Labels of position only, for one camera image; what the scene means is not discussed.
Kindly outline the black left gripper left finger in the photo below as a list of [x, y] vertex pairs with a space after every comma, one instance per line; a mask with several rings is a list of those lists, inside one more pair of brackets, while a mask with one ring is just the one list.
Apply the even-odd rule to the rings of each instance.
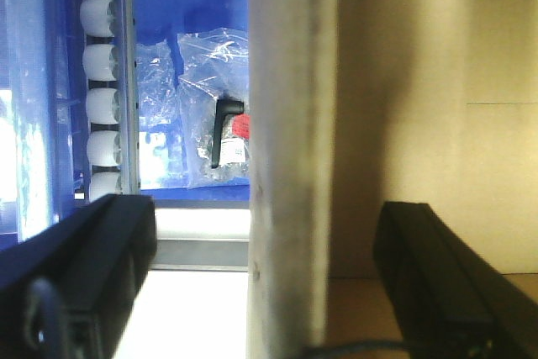
[[112, 358], [156, 254], [155, 204], [106, 195], [1, 252], [3, 358]]

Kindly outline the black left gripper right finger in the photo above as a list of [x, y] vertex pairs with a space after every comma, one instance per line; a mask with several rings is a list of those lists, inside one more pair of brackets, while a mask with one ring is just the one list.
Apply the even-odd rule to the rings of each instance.
[[410, 357], [537, 356], [537, 303], [429, 204], [386, 202], [373, 259]]

